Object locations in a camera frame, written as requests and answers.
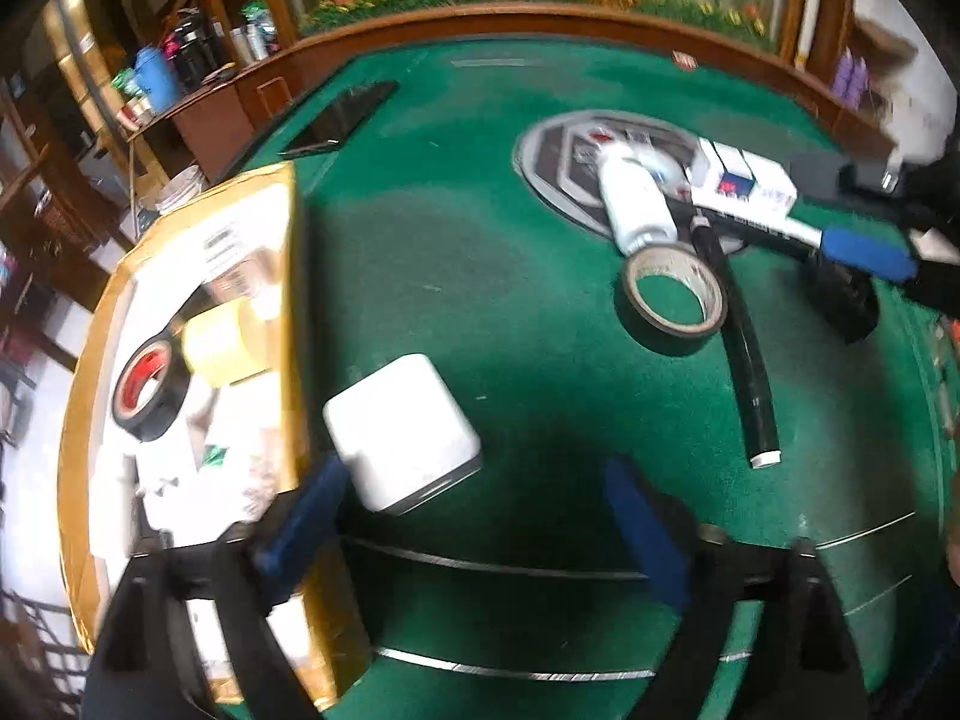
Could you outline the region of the white square charger box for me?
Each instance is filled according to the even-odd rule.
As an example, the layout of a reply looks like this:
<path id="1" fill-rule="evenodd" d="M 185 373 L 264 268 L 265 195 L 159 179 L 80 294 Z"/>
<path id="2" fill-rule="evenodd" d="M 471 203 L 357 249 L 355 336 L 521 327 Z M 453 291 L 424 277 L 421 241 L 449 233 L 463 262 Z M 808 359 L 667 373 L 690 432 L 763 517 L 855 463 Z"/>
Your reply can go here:
<path id="1" fill-rule="evenodd" d="M 336 394 L 322 410 L 359 502 L 404 515 L 482 468 L 482 442 L 438 369 L 405 355 Z"/>

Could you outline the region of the blue thermos jug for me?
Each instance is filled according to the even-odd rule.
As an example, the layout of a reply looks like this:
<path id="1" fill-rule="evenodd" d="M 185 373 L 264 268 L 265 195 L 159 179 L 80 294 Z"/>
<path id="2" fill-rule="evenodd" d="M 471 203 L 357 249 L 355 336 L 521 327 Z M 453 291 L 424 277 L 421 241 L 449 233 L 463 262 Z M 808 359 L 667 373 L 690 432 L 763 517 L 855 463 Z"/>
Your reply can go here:
<path id="1" fill-rule="evenodd" d="M 160 49 L 142 47 L 135 57 L 135 80 L 156 114 L 164 114 L 178 104 L 181 87 L 176 72 Z"/>

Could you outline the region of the red mahjong tile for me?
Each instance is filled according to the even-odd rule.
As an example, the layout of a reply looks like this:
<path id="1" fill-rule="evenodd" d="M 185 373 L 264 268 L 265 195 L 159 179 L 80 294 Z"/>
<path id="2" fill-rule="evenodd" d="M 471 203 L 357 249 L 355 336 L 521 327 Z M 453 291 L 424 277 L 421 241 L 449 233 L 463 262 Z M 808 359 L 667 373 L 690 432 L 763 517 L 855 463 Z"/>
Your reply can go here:
<path id="1" fill-rule="evenodd" d="M 674 52 L 672 62 L 682 70 L 693 71 L 698 68 L 697 59 L 693 55 L 685 54 L 685 52 Z"/>

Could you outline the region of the white pill bottle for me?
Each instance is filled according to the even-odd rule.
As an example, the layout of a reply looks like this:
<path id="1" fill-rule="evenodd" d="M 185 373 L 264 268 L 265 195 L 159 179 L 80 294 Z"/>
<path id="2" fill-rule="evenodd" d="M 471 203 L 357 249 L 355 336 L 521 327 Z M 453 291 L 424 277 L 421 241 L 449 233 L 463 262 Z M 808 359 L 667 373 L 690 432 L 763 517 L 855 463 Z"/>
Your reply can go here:
<path id="1" fill-rule="evenodd" d="M 601 161 L 597 176 L 613 242 L 625 257 L 677 240 L 665 195 L 646 167 L 612 156 Z"/>

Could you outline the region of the black thermos flask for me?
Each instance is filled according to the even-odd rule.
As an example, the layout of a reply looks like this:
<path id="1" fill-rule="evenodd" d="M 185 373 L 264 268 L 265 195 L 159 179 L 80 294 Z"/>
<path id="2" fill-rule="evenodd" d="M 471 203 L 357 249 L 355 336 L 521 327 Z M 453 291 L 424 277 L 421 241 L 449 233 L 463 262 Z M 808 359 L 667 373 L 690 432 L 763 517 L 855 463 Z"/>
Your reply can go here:
<path id="1" fill-rule="evenodd" d="M 220 66 L 210 46 L 205 16 L 198 8 L 181 8 L 171 32 L 172 62 L 189 91 L 199 89 L 205 78 Z"/>

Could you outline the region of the brown tape roll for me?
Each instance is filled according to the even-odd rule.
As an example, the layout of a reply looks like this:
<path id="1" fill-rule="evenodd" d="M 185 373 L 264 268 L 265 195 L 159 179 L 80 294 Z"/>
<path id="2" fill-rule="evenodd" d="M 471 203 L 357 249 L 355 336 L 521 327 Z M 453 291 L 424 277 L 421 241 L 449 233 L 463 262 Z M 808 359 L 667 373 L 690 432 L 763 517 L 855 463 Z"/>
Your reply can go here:
<path id="1" fill-rule="evenodd" d="M 693 355 L 727 316 L 726 294 L 715 272 L 677 244 L 648 245 L 625 260 L 615 307 L 638 343 L 666 356 Z"/>

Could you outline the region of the long black pen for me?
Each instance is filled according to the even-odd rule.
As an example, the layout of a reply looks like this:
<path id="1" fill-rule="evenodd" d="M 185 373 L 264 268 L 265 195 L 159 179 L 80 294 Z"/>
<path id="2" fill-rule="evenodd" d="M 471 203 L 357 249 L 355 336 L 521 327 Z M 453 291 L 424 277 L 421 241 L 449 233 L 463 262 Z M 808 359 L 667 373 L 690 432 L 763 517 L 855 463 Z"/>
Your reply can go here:
<path id="1" fill-rule="evenodd" d="M 722 324 L 721 335 L 731 371 L 748 465 L 752 470 L 778 465 L 781 461 L 781 442 L 770 379 L 742 289 L 722 250 L 719 236 L 706 216 L 697 215 L 693 218 L 690 238 L 698 257 L 715 273 L 726 296 L 726 320 Z"/>

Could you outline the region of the wooden cabinet counter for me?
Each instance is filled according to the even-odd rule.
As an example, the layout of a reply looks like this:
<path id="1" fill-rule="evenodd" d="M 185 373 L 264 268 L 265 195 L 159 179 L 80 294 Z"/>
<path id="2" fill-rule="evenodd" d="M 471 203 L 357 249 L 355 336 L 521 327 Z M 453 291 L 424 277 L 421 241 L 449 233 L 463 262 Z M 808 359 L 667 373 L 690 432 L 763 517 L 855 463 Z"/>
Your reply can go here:
<path id="1" fill-rule="evenodd" d="M 688 55 L 700 70 L 763 86 L 804 109 L 855 158 L 887 158 L 895 140 L 866 114 L 845 106 L 825 83 L 776 55 L 677 21 L 587 5 L 477 4 L 378 16 L 301 39 L 228 82 L 185 96 L 151 124 L 172 125 L 185 151 L 213 182 L 231 176 L 256 144 L 355 60 L 398 50 L 448 54 L 457 70 L 532 70 L 556 76 L 589 49 L 659 57 L 672 68 Z"/>

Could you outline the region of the black tape roll red core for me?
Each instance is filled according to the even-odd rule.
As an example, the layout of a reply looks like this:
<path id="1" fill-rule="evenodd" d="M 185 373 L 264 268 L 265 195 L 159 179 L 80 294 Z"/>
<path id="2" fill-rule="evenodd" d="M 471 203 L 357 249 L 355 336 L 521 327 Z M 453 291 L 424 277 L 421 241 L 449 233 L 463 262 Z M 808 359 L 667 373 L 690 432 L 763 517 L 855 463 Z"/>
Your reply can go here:
<path id="1" fill-rule="evenodd" d="M 190 379 L 178 337 L 156 333 L 122 367 L 110 399 L 114 421 L 137 440 L 159 439 L 176 421 Z"/>

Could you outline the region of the yellow rimmed white tray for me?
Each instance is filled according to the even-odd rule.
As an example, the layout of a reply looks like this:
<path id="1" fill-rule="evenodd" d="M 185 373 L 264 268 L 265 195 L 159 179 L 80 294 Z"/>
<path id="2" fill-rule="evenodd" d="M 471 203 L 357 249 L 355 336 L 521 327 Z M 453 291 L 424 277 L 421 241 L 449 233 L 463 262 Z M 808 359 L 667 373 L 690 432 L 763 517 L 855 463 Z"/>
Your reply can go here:
<path id="1" fill-rule="evenodd" d="M 299 349 L 301 216 L 293 168 L 261 167 L 160 218 L 107 280 L 76 363 L 57 473 L 60 567 L 89 663 L 145 539 L 179 548 L 256 522 L 331 456 Z M 128 358 L 161 332 L 178 337 L 192 379 L 174 424 L 142 442 L 117 426 L 110 399 Z M 215 606 L 185 606 L 218 710 L 247 710 Z M 319 713 L 368 669 L 337 534 L 268 626 Z"/>

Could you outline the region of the black phone on table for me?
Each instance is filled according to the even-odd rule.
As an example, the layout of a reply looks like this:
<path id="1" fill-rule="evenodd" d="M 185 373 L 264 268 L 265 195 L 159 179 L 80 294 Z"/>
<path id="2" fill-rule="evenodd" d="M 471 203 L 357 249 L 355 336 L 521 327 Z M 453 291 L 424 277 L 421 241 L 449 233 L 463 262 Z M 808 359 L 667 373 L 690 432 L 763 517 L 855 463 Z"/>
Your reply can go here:
<path id="1" fill-rule="evenodd" d="M 355 85 L 338 93 L 281 152 L 284 160 L 334 153 L 398 91 L 395 80 Z"/>

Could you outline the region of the playing card box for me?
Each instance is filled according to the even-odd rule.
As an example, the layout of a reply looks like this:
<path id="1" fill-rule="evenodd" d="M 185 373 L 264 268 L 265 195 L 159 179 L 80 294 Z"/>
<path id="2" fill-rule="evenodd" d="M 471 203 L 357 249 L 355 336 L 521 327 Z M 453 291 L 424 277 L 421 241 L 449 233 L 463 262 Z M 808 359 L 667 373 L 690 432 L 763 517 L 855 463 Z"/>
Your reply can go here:
<path id="1" fill-rule="evenodd" d="M 693 187 L 771 218 L 786 218 L 797 200 L 797 188 L 782 164 L 708 138 L 698 140 L 688 177 Z"/>

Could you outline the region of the white marker pen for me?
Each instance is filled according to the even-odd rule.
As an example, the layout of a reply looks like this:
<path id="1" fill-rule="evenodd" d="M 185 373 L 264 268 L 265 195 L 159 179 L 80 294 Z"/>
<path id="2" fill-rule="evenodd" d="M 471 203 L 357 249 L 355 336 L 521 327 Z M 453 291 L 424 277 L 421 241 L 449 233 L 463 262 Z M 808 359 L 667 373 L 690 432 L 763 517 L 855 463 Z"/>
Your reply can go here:
<path id="1" fill-rule="evenodd" d="M 723 236 L 791 257 L 804 257 L 809 250 L 817 250 L 822 245 L 822 231 L 800 221 L 757 221 L 726 210 L 675 199 L 667 200 L 667 206 L 677 223 L 690 223 L 695 216 L 703 216 Z"/>

